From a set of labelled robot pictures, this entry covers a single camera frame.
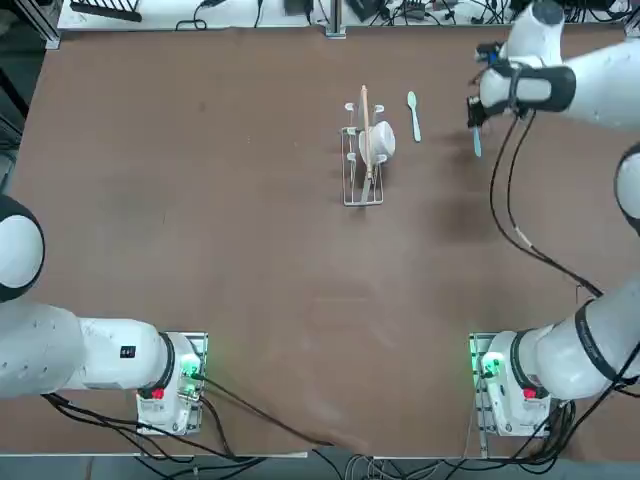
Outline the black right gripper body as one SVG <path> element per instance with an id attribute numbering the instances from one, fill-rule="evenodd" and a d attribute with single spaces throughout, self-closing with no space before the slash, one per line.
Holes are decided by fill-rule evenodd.
<path id="1" fill-rule="evenodd" d="M 487 112 L 481 100 L 477 96 L 466 98 L 467 106 L 467 127 L 469 129 L 479 129 L 488 119 Z"/>

